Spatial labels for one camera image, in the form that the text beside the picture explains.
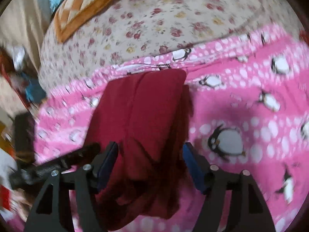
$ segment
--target beige curtain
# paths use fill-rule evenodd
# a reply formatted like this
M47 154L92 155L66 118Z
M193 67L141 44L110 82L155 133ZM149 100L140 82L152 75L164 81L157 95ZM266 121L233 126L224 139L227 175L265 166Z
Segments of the beige curtain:
M49 0L12 0L0 17L0 45L24 46L28 68L38 72L40 47L50 20Z

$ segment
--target white polka dot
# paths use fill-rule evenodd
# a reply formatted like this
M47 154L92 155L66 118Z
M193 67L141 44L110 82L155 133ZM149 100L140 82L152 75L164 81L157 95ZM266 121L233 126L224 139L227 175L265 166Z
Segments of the white polka dot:
M259 136L260 136L260 131L259 131L259 130L254 130L253 136L254 136L256 139L258 139Z
M126 226L126 229L127 229L129 232L136 232L136 230L137 230L136 222L135 222L135 221L130 222L130 223Z
M260 70L259 70L257 73L258 73L258 75L260 76L260 78L263 78L263 77L264 77L264 73L261 72Z
M210 153L210 154L208 155L208 157L209 157L209 160L214 160L214 159L216 158L216 156L214 155L214 153Z
M241 87L245 87L246 86L246 82L245 81L240 81L239 84L240 84Z
M152 232L154 227L154 221L150 217L144 217L141 220L140 226L143 232Z
M190 133L192 133L192 134L195 133L195 127L191 127L189 131L190 131Z
M251 119L251 125L252 126L257 126L259 124L259 119L258 119L258 117L253 117L252 119Z
M166 225L165 225L164 222L160 222L160 223L158 224L158 230L159 230L159 231L163 231L163 230L165 230L165 228L166 228Z
M151 58L148 56L144 59L144 63L147 64L147 65L150 65L151 64Z
M269 60L264 60L264 61L263 61L263 65L264 65L265 67L270 66L270 61L269 61Z
M235 57L235 56L236 56L236 53L234 51L229 53L229 57Z
M281 232L284 228L285 220L281 218L275 225L276 232Z
M261 129L261 137L265 142L270 142L271 135L268 127L263 126Z
M263 150L261 146L254 144L250 149L250 155L254 163L259 163L263 157Z
M287 137L283 137L281 141L282 151L286 154L289 152L289 141Z
M240 81L241 80L241 76L237 75L237 74L234 74L233 75L233 78L236 79L237 81Z
M211 130L211 126L209 124L203 124L201 127L200 127L200 133L201 134L208 134Z
M234 165L236 164L237 157L230 156L229 160L230 160L230 163Z
M244 69L240 69L239 73L243 78L248 78L248 73Z
M278 135L279 129L278 129L278 125L275 121L271 120L268 123L268 128L270 130L270 133L272 134L272 136L275 138Z
M267 146L267 155L268 155L268 157L269 158L273 158L274 157L274 155L275 155L275 149L274 149L274 147L271 145L271 144L269 144L268 146Z
M252 78L252 84L254 84L254 85L258 85L258 86L261 86L261 81L259 80L259 78L258 77L256 77L256 76L254 76L253 78Z
M216 47L215 48L216 48L217 51L220 51L220 50L223 49L222 45L220 43L218 43L218 42L216 43Z
M248 162L248 155L246 156L238 156L238 160L241 164L246 164Z
M296 143L297 142L297 140L298 140L298 138L297 138L297 131L296 131L296 129L291 129L291 131L290 131L290 140L291 140L291 142L292 143Z
M172 229L171 229L171 232L180 232L180 227L178 225L173 225L172 226Z
M243 128L244 128L244 131L247 132L249 130L249 124L248 122L244 122L243 123Z

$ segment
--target red object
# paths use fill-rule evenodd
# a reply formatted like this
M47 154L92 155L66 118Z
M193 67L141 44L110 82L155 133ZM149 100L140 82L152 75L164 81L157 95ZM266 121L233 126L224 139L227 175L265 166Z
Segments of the red object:
M2 185L0 185L0 197L1 197L0 204L2 205L2 207L7 210L10 210L10 201L9 201L10 191Z
M179 209L178 183L188 135L186 72L167 69L108 83L94 111L85 144L119 144L108 186L96 200L108 230L138 215L169 219Z

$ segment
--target orange pillow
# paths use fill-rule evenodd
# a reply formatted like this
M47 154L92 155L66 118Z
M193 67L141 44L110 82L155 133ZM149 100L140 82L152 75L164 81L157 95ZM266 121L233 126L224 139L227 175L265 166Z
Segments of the orange pillow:
M104 9L111 0L64 0L55 14L58 42L66 41L90 18Z

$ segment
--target metal screw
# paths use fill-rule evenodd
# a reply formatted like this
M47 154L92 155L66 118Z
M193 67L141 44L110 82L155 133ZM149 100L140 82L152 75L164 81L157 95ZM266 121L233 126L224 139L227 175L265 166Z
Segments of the metal screw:
M58 170L53 170L51 173L52 176L57 176L58 174L59 174Z
M218 171L219 167L217 165L211 165L211 170L212 171Z
M82 167L85 171L89 171L92 169L92 166L90 164L86 164Z
M249 172L248 170L244 170L244 171L243 171L243 175L245 175L245 176L250 176L250 172Z

